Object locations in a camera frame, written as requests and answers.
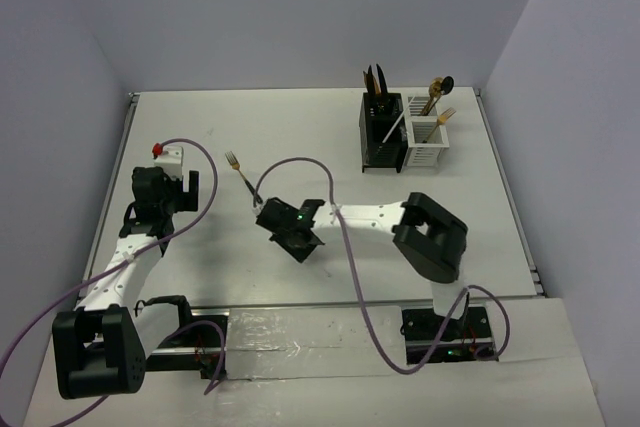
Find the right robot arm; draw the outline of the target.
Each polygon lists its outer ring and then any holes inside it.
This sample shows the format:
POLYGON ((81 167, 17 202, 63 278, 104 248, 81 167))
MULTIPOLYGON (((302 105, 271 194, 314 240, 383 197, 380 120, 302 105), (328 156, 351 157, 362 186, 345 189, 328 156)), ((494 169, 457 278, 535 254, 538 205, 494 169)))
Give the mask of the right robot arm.
POLYGON ((323 244, 318 230, 345 226, 390 239, 416 273, 431 283, 436 330, 455 338, 467 329, 468 292, 460 264, 468 227, 427 195, 413 192, 402 202, 376 205, 307 199, 299 207, 272 197, 254 212, 256 224, 271 233, 270 240, 299 263, 323 244))

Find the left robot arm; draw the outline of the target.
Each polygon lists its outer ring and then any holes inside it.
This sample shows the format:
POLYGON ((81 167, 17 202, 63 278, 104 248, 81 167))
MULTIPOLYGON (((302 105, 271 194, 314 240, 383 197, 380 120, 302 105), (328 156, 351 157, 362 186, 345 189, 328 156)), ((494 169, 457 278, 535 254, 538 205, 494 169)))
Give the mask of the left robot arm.
POLYGON ((52 324, 58 390, 64 399, 137 392, 146 360, 167 339, 188 343, 196 322, 183 295, 141 299, 174 232, 173 216, 198 209, 199 174, 137 167, 108 275, 52 324))

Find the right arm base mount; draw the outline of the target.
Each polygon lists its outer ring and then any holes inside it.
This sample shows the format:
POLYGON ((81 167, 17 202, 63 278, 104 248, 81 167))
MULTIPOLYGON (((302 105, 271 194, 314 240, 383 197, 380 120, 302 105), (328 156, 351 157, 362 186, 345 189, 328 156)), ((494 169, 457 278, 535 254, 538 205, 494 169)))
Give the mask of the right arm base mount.
MULTIPOLYGON (((442 320, 432 309, 402 309, 400 333, 409 365, 417 365, 428 352, 442 320)), ((447 324, 428 362, 474 362, 494 355, 495 342, 487 311, 481 306, 471 306, 464 320, 451 320, 447 324)))

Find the white fork green handle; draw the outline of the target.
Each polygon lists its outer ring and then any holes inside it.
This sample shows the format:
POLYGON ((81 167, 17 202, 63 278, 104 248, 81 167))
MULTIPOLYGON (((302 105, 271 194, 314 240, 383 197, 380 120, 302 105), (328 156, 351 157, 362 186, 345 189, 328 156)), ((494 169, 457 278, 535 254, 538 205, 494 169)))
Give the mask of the white fork green handle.
POLYGON ((436 119, 436 123, 435 126, 433 127, 433 129, 429 132, 429 134, 425 137, 425 139, 423 140, 423 143, 428 143, 430 141, 430 139, 435 135, 435 133, 438 131, 438 129, 442 126, 444 126, 447 121, 453 117, 456 114, 456 109, 453 107, 450 107, 448 109, 446 109, 442 114, 440 114, 437 119, 436 119))

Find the black spoon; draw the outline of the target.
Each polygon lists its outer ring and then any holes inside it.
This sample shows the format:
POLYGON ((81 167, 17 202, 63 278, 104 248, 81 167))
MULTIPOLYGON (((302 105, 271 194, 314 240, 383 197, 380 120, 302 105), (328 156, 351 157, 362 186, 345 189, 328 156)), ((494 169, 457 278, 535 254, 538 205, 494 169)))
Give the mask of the black spoon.
POLYGON ((428 115, 440 100, 441 97, 448 95, 454 88, 455 81, 451 76, 437 77, 429 86, 429 100, 425 105, 422 114, 428 115))

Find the black steak knife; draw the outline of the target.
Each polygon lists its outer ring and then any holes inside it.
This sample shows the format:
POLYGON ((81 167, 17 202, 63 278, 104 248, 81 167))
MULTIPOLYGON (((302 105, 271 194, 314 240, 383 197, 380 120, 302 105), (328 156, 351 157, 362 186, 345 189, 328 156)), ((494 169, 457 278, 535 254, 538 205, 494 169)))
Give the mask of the black steak knife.
POLYGON ((372 66, 369 66, 367 72, 366 72, 366 88, 367 88, 367 92, 370 96, 375 96, 376 95, 376 88, 375 88, 375 77, 373 75, 372 72, 372 66))
POLYGON ((381 66, 379 64, 376 65, 376 69, 377 69, 377 76, 378 76, 378 85, 380 87, 380 92, 381 92, 381 96, 387 96, 388 95, 388 87, 387 87, 387 82, 386 82, 386 78, 384 75, 384 72, 381 68, 381 66))

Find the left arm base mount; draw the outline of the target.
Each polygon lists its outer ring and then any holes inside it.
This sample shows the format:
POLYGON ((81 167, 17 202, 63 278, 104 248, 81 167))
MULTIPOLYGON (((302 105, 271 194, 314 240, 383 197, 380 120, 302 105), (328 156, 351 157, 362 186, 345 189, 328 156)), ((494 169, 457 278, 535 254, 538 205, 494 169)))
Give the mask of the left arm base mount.
POLYGON ((196 322, 210 321, 227 334, 229 311, 221 309, 192 308, 185 296, 161 296, 138 300, 134 307, 134 319, 141 321, 144 314, 153 314, 159 306, 170 306, 170 312, 178 316, 182 328, 190 328, 161 342, 146 360, 147 372, 198 371, 201 379, 211 380, 220 360, 221 341, 217 331, 207 325, 194 326, 196 322))

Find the gold fork green handle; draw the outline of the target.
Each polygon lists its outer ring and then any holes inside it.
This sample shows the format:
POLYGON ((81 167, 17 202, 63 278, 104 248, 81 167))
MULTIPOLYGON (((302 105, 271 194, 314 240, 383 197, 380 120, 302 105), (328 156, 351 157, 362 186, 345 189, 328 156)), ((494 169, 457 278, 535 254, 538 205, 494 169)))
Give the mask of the gold fork green handle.
POLYGON ((247 189, 249 190, 249 192, 252 195, 252 198, 255 200, 255 202, 257 204, 262 204, 263 200, 260 197, 260 195, 256 192, 255 187, 253 186, 253 184, 249 181, 249 179, 244 175, 244 173, 241 170, 241 164, 238 161, 237 157, 235 156, 235 154, 232 151, 227 151, 225 153, 225 158, 227 160, 227 162, 229 163, 230 167, 239 174, 240 178, 243 180, 245 186, 247 187, 247 189))

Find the gold spoon green handle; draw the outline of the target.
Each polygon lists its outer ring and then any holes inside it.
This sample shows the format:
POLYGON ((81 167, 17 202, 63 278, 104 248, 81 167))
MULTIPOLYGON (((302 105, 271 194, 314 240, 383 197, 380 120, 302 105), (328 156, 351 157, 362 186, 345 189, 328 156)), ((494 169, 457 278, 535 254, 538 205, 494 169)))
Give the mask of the gold spoon green handle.
POLYGON ((431 112, 431 110, 433 109, 435 104, 442 97, 442 84, 443 84, 443 81, 444 81, 443 77, 436 77, 431 82, 431 84, 429 86, 429 99, 428 99, 425 107, 421 111, 421 116, 427 116, 431 112))

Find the gold knife green handle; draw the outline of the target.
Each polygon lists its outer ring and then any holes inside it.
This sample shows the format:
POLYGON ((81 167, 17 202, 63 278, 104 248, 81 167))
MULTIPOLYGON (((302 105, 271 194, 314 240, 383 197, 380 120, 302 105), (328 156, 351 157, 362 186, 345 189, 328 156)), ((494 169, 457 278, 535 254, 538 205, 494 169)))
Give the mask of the gold knife green handle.
POLYGON ((375 93, 375 87, 374 87, 374 83, 373 80, 371 78, 371 75, 369 72, 364 71, 363 72, 363 78, 364 78, 364 83, 365 83, 365 87, 367 90, 367 93, 372 96, 375 93))
POLYGON ((374 76, 372 73, 370 73, 370 75, 371 75, 371 78, 372 78, 372 80, 373 80, 374 87, 375 87, 375 93, 374 93, 374 95, 379 96, 379 95, 381 94, 381 92, 380 92, 380 87, 379 87, 379 85, 378 85, 378 82, 377 82, 377 80, 376 80, 375 76, 374 76))

